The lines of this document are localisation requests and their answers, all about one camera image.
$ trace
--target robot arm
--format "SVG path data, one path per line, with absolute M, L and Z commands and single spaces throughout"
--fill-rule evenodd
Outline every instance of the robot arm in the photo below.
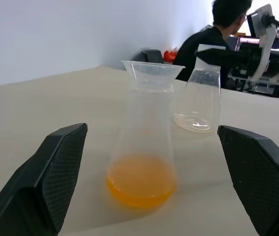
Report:
M 267 79 L 270 83 L 279 83 L 279 52 L 271 52 L 279 22 L 273 16 L 271 5 L 261 7 L 249 15 L 248 23 L 252 36 L 260 38 L 259 46 L 246 44 L 238 52 L 210 49 L 196 52 L 195 55 L 208 64 L 240 71 L 242 78 L 253 82 L 265 78 L 265 71 L 270 65 L 268 72 L 274 73 Z

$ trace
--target table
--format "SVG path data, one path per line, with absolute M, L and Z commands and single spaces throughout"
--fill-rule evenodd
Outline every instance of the table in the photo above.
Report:
M 190 133 L 174 123 L 178 191 L 153 212 L 116 205 L 104 177 L 123 125 L 127 86 L 125 71 L 107 67 L 0 86 L 0 190 L 45 136 L 86 122 L 79 178 L 60 236 L 256 236 L 232 187 L 218 136 Z M 183 86 L 175 82 L 177 92 Z M 279 99 L 222 90 L 221 123 L 279 146 Z

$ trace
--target lab equipment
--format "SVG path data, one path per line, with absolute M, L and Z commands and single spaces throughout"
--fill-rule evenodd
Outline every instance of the lab equipment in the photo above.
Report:
M 209 49 L 196 56 L 208 64 L 230 68 L 230 78 L 279 85 L 279 51 L 271 50 L 279 22 L 271 5 L 249 15 L 248 23 L 252 36 L 260 38 L 258 46 L 242 43 L 238 52 Z
M 197 51 L 211 48 L 225 50 L 200 44 Z M 174 120 L 178 126 L 197 133 L 217 131 L 221 112 L 220 69 L 196 58 L 195 68 L 175 104 Z
M 136 61 L 124 65 L 131 77 L 127 113 L 106 180 L 120 202 L 150 208 L 176 189 L 170 105 L 173 82 L 184 67 Z

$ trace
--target black shirt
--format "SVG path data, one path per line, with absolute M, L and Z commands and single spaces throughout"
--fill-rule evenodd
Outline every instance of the black shirt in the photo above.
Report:
M 196 56 L 195 51 L 198 49 L 199 44 L 208 44 L 226 47 L 229 50 L 229 46 L 223 39 L 223 35 L 219 29 L 213 27 L 202 32 L 198 32 L 189 37 L 181 46 L 177 56 L 173 62 L 174 65 L 183 65 L 185 68 L 178 75 L 177 79 L 182 81 L 188 81 L 195 67 Z M 228 77 L 228 70 L 221 69 L 221 86 L 225 88 Z

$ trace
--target black hair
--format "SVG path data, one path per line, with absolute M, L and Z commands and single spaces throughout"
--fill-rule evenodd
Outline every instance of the black hair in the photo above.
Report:
M 245 14 L 251 5 L 252 0 L 214 0 L 213 24 L 227 28 Z

